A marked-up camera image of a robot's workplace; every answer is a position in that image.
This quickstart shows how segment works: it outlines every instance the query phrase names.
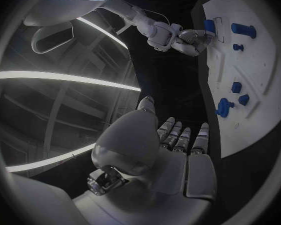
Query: blue cylinder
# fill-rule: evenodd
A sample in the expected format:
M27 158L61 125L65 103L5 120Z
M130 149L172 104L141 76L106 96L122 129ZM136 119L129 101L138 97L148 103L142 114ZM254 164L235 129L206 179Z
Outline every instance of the blue cylinder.
M251 37L252 39L256 38L256 30L253 26L245 26L238 23L232 23L231 30L235 34L246 35Z
M233 44L233 50L234 51L238 51L238 50L244 51L244 46L243 45L238 45L238 44Z

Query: cable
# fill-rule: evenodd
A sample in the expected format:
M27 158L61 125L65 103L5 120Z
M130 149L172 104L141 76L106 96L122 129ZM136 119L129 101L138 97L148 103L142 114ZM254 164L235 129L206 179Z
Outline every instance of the cable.
M165 15L163 15L163 14L161 14L161 13L158 13L158 12L155 12L155 11L151 11L151 10L147 10L147 9L142 9L142 8L140 8L139 6L133 5L133 4L131 4L131 3L127 2L127 1L125 1L125 0L122 0L122 1L125 2L125 3L127 3L127 4L129 4L129 5L131 5L131 6L133 6L133 7L137 7L137 8L139 8L139 9L141 9L142 11L148 11L148 12L151 12L151 13L155 13L155 14L159 14L159 15L161 15L161 16L164 16L165 19L167 20L168 25L171 26L169 19L168 19Z

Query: blue knob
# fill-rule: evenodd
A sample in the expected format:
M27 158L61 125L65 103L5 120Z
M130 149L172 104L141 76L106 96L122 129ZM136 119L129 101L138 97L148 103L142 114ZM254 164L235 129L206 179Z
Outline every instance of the blue knob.
M244 51L244 46L243 45L238 45L238 44L233 44L233 50L234 51L238 51L238 50Z
M244 105L246 106L248 101L249 101L249 95L246 94L246 95L243 95L243 96L240 96L239 99L238 99L238 102L241 104L241 105Z
M234 94L239 94L240 91L242 89L242 84L238 81L235 81L232 85L232 88L231 88L231 91L234 93Z
M256 30L253 26L245 26L238 23L232 23L231 30L235 34L246 35L251 37L252 39L256 38Z
M229 108L234 108L234 106L234 102L229 102L226 98L222 98L217 105L215 114L220 115L222 118L226 118L229 113Z

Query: wire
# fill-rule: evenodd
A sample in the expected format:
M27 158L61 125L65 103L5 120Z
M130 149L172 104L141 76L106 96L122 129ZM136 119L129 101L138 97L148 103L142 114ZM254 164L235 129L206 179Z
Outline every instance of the wire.
M144 11L148 11L148 12L151 12L151 13L155 13L155 14L159 14L159 15L161 15L161 16L164 16L165 19L167 20L168 25L171 26L169 19L168 19L165 15L163 15L163 14L161 14L161 13L158 13L158 12L155 12L155 11L151 11L151 10L147 10L147 9L142 9L141 7L136 6L136 5L133 5L133 4L131 4L131 3L127 2L127 1L125 1L125 0L122 0L122 1L125 2L125 3L127 3L127 4L129 4L129 5L131 5L131 6L133 6L133 7L137 7L137 8L139 8L139 9L141 9L143 12L144 12Z

